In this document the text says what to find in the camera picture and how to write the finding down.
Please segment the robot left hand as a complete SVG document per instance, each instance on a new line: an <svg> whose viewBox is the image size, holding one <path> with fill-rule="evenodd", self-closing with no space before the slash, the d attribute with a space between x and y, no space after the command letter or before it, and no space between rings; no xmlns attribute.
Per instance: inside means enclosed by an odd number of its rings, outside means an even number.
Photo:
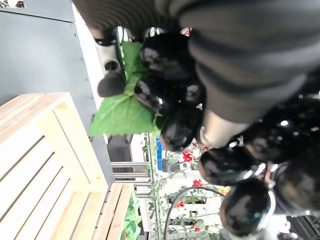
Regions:
<svg viewBox="0 0 320 240"><path fill-rule="evenodd" d="M200 140L220 148L296 93L320 64L317 0L76 0L93 37L122 26L191 28L189 52L206 88Z"/></svg>

